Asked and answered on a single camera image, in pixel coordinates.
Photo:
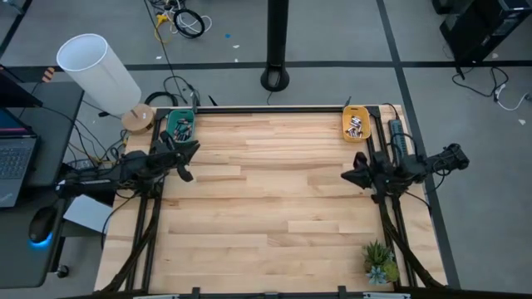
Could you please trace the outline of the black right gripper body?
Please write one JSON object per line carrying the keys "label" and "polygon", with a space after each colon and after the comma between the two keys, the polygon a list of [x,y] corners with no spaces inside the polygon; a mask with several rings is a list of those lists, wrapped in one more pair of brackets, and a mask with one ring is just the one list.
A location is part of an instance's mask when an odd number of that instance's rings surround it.
{"label": "black right gripper body", "polygon": [[368,188],[385,189],[388,183],[389,158],[379,151],[368,158],[363,152],[357,152],[353,161],[354,169],[361,169],[368,177]]}

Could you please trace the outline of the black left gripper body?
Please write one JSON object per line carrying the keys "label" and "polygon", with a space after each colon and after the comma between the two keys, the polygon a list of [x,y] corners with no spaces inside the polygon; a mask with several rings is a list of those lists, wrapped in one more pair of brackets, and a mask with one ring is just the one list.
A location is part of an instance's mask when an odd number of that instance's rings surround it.
{"label": "black left gripper body", "polygon": [[155,153],[150,157],[150,179],[168,174],[171,169],[176,169],[185,182],[194,179],[192,173],[185,167],[189,164],[185,164],[182,144],[174,142],[167,131],[160,133],[160,140],[157,140],[152,147]]}

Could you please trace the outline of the teal plastic bin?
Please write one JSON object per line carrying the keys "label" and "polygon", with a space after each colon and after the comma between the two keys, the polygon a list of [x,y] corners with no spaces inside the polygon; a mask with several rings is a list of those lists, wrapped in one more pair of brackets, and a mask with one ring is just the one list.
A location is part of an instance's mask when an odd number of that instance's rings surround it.
{"label": "teal plastic bin", "polygon": [[[178,140],[178,135],[175,134],[175,128],[178,124],[178,120],[185,119],[189,121],[189,125],[191,125],[191,128],[188,130],[193,130],[192,136],[189,140],[183,139],[181,141]],[[187,134],[188,130],[180,130],[180,132],[185,132]],[[195,133],[195,113],[192,110],[173,110],[169,113],[168,119],[167,119],[167,126],[166,131],[170,135],[170,137],[173,139],[176,143],[184,143],[189,142],[194,139],[194,133]]]}

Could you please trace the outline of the grey blue power strip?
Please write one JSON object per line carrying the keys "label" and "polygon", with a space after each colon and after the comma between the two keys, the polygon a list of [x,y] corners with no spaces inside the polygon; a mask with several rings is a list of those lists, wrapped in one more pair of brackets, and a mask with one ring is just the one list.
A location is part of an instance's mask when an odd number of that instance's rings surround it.
{"label": "grey blue power strip", "polygon": [[399,164],[401,159],[408,154],[402,122],[400,120],[389,120],[388,128],[390,131],[390,144],[393,150],[393,157],[395,162]]}

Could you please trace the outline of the yellow plastic bin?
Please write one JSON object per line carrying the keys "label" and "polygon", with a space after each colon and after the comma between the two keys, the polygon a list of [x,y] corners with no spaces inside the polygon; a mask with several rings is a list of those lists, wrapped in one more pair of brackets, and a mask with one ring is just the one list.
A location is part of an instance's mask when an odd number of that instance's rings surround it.
{"label": "yellow plastic bin", "polygon": [[[353,138],[346,134],[346,130],[351,128],[350,124],[351,119],[357,117],[362,121],[360,124],[362,126],[362,133],[359,134],[357,138]],[[368,139],[372,134],[370,114],[366,107],[360,105],[349,105],[348,107],[343,108],[342,111],[342,137],[345,141],[350,143],[363,142]]]}

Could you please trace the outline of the small green succulent plant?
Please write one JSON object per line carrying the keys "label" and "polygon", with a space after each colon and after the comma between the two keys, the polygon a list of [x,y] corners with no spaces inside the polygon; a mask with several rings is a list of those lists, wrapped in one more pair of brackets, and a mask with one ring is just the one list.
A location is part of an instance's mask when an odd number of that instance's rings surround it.
{"label": "small green succulent plant", "polygon": [[399,281],[400,273],[392,250],[378,240],[362,247],[365,275],[371,285],[383,286]]}

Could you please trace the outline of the pale grey flat box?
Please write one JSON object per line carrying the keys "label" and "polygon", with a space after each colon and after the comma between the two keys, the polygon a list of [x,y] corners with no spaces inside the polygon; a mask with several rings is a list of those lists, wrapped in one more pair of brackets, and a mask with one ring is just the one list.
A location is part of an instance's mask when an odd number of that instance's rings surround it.
{"label": "pale grey flat box", "polygon": [[99,233],[107,233],[108,217],[112,207],[96,201],[86,195],[81,195],[72,200],[70,206],[63,214],[65,220],[79,224]]}

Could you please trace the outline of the white shade wooden base lamp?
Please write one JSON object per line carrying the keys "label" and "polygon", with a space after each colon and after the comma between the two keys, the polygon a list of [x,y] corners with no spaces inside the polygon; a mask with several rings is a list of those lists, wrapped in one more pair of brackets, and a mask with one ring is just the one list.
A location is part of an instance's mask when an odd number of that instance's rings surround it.
{"label": "white shade wooden base lamp", "polygon": [[86,33],[67,40],[57,51],[57,65],[124,128],[143,134],[155,123],[155,114],[142,104],[141,89],[107,40]]}

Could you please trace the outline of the black desk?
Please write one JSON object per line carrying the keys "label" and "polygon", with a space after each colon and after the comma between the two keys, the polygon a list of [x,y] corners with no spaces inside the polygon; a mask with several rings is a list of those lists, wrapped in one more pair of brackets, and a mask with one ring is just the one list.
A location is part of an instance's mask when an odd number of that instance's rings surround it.
{"label": "black desk", "polygon": [[[20,86],[38,98],[42,107],[5,109],[30,127],[39,141],[16,205],[0,208],[0,289],[39,287],[57,266],[55,254],[62,245],[67,202],[58,197],[55,185],[83,97],[73,83]],[[32,243],[29,224],[47,206],[57,210],[52,233],[45,241]]]}

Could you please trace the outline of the black pole with round end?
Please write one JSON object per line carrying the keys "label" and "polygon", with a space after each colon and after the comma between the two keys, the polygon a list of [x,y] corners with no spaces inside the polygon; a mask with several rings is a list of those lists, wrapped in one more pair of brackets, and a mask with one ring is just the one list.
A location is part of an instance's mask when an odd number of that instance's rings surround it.
{"label": "black pole with round end", "polygon": [[267,59],[260,77],[262,87],[271,92],[283,91],[290,77],[286,70],[289,0],[268,0]]}

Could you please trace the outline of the black computer mouse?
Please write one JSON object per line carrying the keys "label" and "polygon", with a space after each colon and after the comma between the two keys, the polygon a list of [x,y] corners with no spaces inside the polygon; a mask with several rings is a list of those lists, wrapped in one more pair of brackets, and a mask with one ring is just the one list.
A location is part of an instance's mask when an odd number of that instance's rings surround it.
{"label": "black computer mouse", "polygon": [[45,241],[52,233],[57,210],[52,206],[40,208],[33,216],[28,227],[28,238],[32,243]]}

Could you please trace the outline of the grey laptop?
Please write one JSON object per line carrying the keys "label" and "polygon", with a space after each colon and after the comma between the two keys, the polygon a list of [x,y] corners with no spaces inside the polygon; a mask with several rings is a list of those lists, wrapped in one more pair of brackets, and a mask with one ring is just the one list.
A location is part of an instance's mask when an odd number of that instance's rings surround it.
{"label": "grey laptop", "polygon": [[38,141],[30,127],[0,107],[0,208],[16,205]]}

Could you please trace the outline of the black monitor back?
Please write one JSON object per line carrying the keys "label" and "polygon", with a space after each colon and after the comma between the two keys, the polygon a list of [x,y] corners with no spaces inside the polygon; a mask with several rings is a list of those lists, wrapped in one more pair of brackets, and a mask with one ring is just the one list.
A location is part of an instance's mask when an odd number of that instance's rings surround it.
{"label": "black monitor back", "polygon": [[34,108],[42,107],[42,102],[0,70],[0,107]]}

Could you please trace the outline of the black equipment cabinet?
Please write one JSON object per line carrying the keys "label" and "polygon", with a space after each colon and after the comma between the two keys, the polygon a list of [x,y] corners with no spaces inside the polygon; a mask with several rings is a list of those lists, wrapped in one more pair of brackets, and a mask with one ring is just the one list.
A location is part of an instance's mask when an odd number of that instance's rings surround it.
{"label": "black equipment cabinet", "polygon": [[528,16],[532,0],[431,0],[454,60],[459,65],[483,61]]}

